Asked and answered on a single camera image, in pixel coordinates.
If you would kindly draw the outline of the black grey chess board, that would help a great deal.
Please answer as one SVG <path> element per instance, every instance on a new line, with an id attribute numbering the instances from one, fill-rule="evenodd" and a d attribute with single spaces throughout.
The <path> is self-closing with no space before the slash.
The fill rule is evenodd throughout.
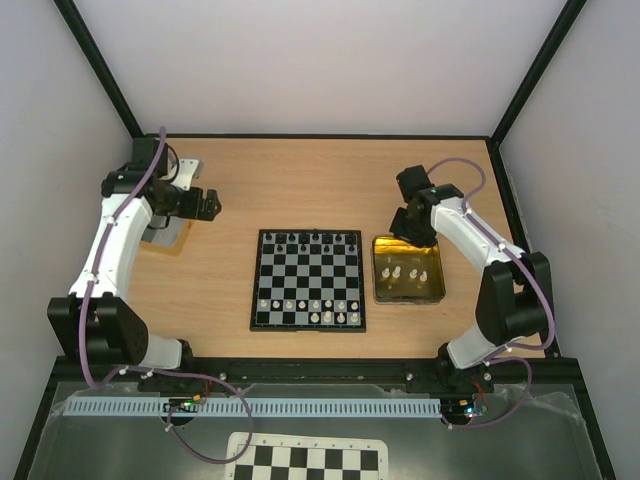
<path id="1" fill-rule="evenodd" d="M 265 308 L 259 300 L 266 299 Z M 278 300 L 280 307 L 272 308 Z M 293 308 L 286 308 L 291 300 Z M 299 309 L 299 301 L 306 308 Z M 319 308 L 312 302 L 318 300 Z M 332 308 L 324 302 L 332 300 Z M 337 303 L 345 301 L 339 309 Z M 351 310 L 351 303 L 359 303 Z M 331 311 L 333 321 L 323 322 L 323 315 Z M 312 323 L 311 314 L 317 312 L 318 323 Z M 344 324 L 336 322 L 343 312 Z M 359 314 L 359 322 L 352 323 L 352 313 Z M 252 310 L 249 328 L 256 331 L 366 331 L 366 303 L 362 235 L 359 230 L 322 229 L 261 229 L 258 234 Z"/>

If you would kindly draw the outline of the gold metal tray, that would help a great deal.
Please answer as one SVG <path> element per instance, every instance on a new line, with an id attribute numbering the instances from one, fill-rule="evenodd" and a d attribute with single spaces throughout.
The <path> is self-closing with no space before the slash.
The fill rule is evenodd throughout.
<path id="1" fill-rule="evenodd" d="M 377 303 L 438 304 L 446 295 L 439 245 L 415 247 L 391 236 L 372 241 Z"/>

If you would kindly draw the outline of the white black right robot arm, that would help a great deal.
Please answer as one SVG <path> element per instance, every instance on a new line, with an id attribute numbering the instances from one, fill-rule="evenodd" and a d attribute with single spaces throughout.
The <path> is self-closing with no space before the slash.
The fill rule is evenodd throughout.
<path id="1" fill-rule="evenodd" d="M 396 182 L 405 204 L 391 222 L 392 236 L 414 247 L 433 247 L 444 236 L 481 275 L 474 323 L 438 350 L 438 384 L 450 392 L 470 386 L 481 367 L 538 333 L 546 336 L 538 347 L 546 349 L 555 336 L 547 257 L 499 235 L 472 209 L 469 194 L 432 183 L 421 165 L 401 171 Z"/>

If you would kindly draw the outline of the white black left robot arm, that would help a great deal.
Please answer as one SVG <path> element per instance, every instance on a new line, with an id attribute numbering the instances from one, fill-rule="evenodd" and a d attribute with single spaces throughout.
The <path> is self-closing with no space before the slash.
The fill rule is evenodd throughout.
<path id="1" fill-rule="evenodd" d="M 191 354 L 187 341 L 151 332 L 128 303 L 143 244 L 173 248 L 193 221 L 221 211 L 213 189 L 195 186 L 202 164 L 177 155 L 164 136 L 134 140 L 131 158 L 101 183 L 99 225 L 85 264 L 47 317 L 70 361 L 174 370 Z"/>

